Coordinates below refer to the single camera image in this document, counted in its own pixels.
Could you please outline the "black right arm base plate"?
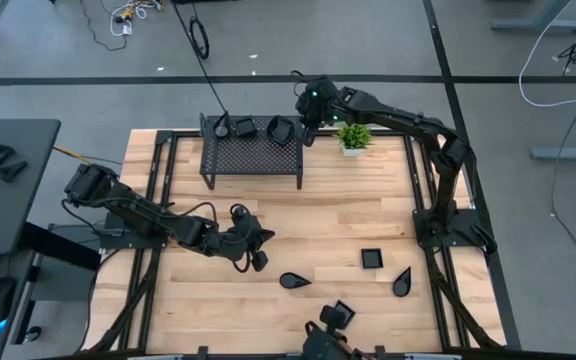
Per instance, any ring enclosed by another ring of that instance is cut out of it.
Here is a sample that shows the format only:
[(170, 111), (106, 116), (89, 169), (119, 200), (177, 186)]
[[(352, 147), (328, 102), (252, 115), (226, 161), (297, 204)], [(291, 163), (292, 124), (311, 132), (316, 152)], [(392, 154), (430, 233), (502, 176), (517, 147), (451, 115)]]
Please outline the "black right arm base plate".
[(497, 242), (474, 209), (449, 210), (446, 214), (438, 214), (435, 209), (415, 210), (413, 222), (422, 248), (472, 246), (488, 255), (497, 251)]

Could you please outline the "grey table foot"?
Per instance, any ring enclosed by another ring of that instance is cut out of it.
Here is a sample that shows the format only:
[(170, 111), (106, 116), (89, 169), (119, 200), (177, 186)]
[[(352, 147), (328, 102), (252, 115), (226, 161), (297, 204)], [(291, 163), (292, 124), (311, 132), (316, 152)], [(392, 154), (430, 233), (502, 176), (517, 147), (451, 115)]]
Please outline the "grey table foot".
[(530, 154), (537, 160), (576, 161), (576, 147), (532, 147)]
[(548, 32), (568, 31), (576, 33), (576, 21), (560, 20), (559, 16), (569, 6), (571, 0), (547, 0), (544, 8), (532, 17), (497, 19), (490, 23), (491, 30)]

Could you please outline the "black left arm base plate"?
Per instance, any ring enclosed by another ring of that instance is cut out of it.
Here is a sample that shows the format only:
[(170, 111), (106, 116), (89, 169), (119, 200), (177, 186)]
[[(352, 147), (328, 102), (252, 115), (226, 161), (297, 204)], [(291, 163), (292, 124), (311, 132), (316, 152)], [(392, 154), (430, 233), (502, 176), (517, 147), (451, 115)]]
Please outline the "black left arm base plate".
[(110, 212), (99, 233), (100, 247), (104, 249), (162, 249), (168, 243), (167, 237), (144, 237), (137, 234), (120, 217)]

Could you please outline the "black desk foot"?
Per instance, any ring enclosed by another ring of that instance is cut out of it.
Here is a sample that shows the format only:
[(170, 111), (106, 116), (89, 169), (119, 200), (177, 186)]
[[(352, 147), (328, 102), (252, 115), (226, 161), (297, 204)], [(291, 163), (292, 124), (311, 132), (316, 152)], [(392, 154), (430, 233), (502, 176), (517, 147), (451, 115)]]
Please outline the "black desk foot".
[(26, 222), (23, 226), (18, 247), (31, 249), (44, 256), (56, 258), (88, 270), (96, 270), (101, 262), (101, 255), (97, 251), (30, 222)]

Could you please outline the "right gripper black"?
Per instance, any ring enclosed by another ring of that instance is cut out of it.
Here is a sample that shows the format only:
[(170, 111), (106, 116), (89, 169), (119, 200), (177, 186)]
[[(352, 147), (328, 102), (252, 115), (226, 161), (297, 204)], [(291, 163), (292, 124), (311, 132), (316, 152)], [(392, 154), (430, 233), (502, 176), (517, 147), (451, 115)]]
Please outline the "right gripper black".
[(339, 90), (328, 75), (314, 78), (300, 76), (295, 88), (304, 85), (298, 95), (295, 109), (301, 116), (301, 143), (311, 147), (316, 139), (317, 129), (341, 121), (333, 105), (338, 101)]

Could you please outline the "dark grey desk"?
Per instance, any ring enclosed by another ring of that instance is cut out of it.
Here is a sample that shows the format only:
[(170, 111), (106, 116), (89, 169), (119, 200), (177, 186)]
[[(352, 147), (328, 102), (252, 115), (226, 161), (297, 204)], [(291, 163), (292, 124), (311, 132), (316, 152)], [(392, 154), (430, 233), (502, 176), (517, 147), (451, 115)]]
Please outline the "dark grey desk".
[(60, 126), (56, 119), (0, 119), (0, 144), (17, 152), (9, 163), (28, 162), (13, 183), (0, 179), (0, 255), (16, 247)]

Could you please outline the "black crumpled object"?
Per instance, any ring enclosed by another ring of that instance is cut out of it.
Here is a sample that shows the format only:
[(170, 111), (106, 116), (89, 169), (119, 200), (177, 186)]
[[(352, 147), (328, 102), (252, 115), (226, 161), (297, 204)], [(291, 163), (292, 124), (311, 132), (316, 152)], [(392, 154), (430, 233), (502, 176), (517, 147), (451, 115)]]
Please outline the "black crumpled object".
[(0, 144), (0, 179), (6, 183), (13, 183), (15, 178), (26, 169), (25, 160), (9, 163), (17, 154), (16, 150), (8, 145)]

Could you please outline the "green plant white pot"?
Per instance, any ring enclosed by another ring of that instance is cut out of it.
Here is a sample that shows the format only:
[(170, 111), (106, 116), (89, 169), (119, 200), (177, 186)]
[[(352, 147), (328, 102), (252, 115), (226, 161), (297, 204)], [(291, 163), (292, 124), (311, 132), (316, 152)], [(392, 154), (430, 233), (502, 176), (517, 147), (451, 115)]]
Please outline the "green plant white pot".
[(340, 127), (335, 133), (344, 157), (359, 157), (372, 144), (372, 131), (365, 125), (352, 124)]

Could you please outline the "black square mini plate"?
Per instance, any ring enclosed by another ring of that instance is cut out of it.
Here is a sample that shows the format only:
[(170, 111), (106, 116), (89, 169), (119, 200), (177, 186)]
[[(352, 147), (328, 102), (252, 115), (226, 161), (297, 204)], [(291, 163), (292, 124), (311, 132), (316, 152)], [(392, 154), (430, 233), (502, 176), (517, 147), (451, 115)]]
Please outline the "black square mini plate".
[(382, 252), (379, 248), (362, 249), (361, 259), (364, 269), (379, 269), (384, 266)]
[(237, 119), (234, 125), (235, 132), (239, 138), (250, 138), (257, 134), (257, 128), (251, 116)]
[(343, 321), (340, 325), (340, 329), (345, 330), (353, 320), (355, 311), (341, 300), (336, 302), (334, 309), (343, 315)]

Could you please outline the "black teardrop mini plate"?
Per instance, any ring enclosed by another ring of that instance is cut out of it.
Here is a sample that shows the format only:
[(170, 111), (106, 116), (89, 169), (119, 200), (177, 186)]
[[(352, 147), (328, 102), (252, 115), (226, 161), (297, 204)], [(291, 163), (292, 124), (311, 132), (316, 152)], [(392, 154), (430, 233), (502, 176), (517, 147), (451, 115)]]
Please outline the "black teardrop mini plate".
[(218, 139), (225, 139), (230, 134), (230, 117), (229, 112), (225, 111), (214, 123), (213, 133)]
[(296, 289), (311, 284), (308, 279), (293, 272), (283, 273), (279, 278), (279, 283), (285, 289)]
[(410, 293), (412, 286), (411, 278), (411, 267), (407, 267), (401, 274), (397, 276), (392, 285), (392, 291), (396, 297), (405, 297)]

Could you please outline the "black mesh shelf riser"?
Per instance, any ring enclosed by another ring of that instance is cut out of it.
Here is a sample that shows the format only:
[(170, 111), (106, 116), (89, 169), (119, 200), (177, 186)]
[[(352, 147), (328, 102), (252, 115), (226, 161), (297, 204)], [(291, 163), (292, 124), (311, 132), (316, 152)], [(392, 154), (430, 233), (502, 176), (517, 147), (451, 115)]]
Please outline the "black mesh shelf riser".
[[(257, 128), (257, 134), (250, 138), (239, 138), (234, 122), (242, 117), (251, 116)], [(280, 146), (271, 142), (266, 128), (274, 116), (232, 116), (228, 138), (218, 139), (213, 133), (213, 125), (218, 116), (199, 116), (200, 135), (203, 147), (199, 173), (209, 189), (215, 187), (218, 175), (294, 175), (296, 188), (303, 184), (303, 145), (298, 138), (296, 116), (284, 116), (294, 122), (294, 139)]]

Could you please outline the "black leaf mini plate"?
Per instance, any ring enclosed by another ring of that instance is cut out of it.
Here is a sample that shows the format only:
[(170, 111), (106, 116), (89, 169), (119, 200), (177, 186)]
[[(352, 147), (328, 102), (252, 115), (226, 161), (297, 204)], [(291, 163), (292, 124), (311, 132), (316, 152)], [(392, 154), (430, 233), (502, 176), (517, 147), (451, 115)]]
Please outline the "black leaf mini plate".
[(294, 139), (294, 122), (287, 117), (276, 115), (267, 125), (267, 138), (280, 146), (287, 145)]

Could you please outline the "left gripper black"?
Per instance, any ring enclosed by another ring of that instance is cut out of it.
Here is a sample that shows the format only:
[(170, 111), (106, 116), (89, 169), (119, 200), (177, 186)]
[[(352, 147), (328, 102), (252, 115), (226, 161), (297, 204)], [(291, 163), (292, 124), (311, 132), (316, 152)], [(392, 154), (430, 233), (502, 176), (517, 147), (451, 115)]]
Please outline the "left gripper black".
[(253, 246), (262, 246), (275, 232), (264, 228), (255, 230), (255, 217), (241, 203), (231, 206), (230, 215), (233, 226), (217, 234), (215, 255), (230, 260), (239, 273), (246, 273), (252, 263)]

